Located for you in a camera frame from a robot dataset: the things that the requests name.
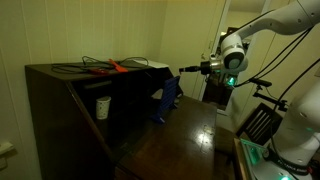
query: wooden desk surface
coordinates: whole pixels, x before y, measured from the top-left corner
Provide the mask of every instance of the wooden desk surface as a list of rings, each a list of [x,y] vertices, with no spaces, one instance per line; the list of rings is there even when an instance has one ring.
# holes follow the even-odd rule
[[[216,107],[188,97],[119,164],[145,180],[213,179]]]

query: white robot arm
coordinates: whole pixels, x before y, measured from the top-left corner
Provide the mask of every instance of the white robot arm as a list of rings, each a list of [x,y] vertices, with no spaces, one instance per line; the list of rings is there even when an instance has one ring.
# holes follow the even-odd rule
[[[280,9],[270,11],[242,26],[221,43],[222,59],[210,63],[211,71],[224,70],[238,73],[245,70],[245,53],[242,39],[260,30],[272,30],[278,34],[292,35],[320,22],[319,0],[297,0]]]
[[[297,0],[289,5],[268,12],[242,26],[227,36],[221,44],[221,59],[201,63],[200,67],[181,68],[180,71],[198,71],[209,74],[215,71],[239,73],[247,67],[242,39],[260,30],[272,30],[282,35],[293,35],[307,30],[320,22],[320,0]],[[289,107],[283,123],[275,135],[279,155],[290,164],[305,167],[320,145],[320,82],[302,98]],[[256,168],[256,179],[280,179],[279,174],[292,177],[274,163],[261,163]],[[311,179],[310,175],[294,173],[300,180]]]

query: green light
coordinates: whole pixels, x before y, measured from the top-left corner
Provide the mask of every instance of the green light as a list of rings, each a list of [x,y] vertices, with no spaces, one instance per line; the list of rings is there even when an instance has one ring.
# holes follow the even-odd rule
[[[257,164],[260,161],[260,156],[256,148],[250,148],[250,160],[253,165]]]
[[[234,77],[230,77],[230,79],[228,80],[227,84],[229,86],[234,86],[236,84],[236,79]]]
[[[290,180],[290,178],[288,176],[285,176],[285,177],[281,178],[281,180]]]

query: blue object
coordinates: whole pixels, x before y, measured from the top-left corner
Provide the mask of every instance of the blue object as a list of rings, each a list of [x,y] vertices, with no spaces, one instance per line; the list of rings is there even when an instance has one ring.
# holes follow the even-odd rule
[[[166,109],[176,109],[177,106],[174,104],[176,98],[176,90],[179,84],[180,76],[168,79],[164,82],[163,92],[160,100],[160,106],[156,114],[152,115],[150,118],[156,123],[163,124],[165,123],[164,119],[161,117],[161,114]]]

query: desk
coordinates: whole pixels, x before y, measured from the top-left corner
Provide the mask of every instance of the desk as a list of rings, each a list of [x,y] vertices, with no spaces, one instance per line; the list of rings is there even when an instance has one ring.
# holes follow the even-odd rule
[[[210,179],[216,107],[182,97],[165,124],[153,123],[150,96],[173,76],[168,68],[128,70],[94,75],[25,67],[43,180],[119,179],[122,172],[133,179]],[[103,96],[112,101],[100,121],[96,99]]]
[[[150,129],[119,166],[142,179],[213,179],[216,107],[182,97],[165,124]]]

